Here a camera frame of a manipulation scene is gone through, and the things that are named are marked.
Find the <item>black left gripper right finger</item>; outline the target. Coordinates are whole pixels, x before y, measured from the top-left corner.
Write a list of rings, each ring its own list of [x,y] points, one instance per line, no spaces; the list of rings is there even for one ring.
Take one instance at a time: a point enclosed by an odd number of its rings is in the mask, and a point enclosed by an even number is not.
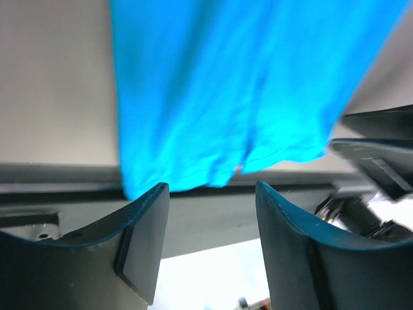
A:
[[[256,185],[256,216],[274,309],[411,309],[412,241],[344,231]]]

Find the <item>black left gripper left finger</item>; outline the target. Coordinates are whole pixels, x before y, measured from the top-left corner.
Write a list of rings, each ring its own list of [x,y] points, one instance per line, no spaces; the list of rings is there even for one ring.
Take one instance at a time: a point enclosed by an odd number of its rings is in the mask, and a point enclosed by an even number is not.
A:
[[[59,239],[1,232],[2,309],[146,309],[154,302],[169,210],[159,183]]]

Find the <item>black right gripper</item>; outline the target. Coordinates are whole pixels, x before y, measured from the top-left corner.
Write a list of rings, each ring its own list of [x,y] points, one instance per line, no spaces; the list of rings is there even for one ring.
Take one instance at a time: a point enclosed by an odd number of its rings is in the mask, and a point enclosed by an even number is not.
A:
[[[398,201],[412,194],[412,105],[343,116],[361,138],[336,138],[329,147]]]

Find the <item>bright blue t shirt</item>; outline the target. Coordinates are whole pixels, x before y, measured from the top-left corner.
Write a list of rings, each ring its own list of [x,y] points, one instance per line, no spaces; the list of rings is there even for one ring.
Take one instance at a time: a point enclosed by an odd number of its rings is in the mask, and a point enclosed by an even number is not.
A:
[[[321,158],[407,1],[112,1],[125,196]]]

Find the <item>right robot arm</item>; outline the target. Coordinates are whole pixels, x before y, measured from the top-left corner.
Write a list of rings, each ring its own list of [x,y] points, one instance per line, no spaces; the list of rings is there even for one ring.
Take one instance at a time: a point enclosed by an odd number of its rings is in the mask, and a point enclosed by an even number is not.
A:
[[[343,118],[346,127],[361,138],[337,138],[330,148],[370,180],[389,200],[412,194],[412,105],[360,112]],[[350,232],[366,238],[396,243],[412,238],[409,229],[382,220],[362,197],[328,197],[315,215],[328,223],[340,222]]]

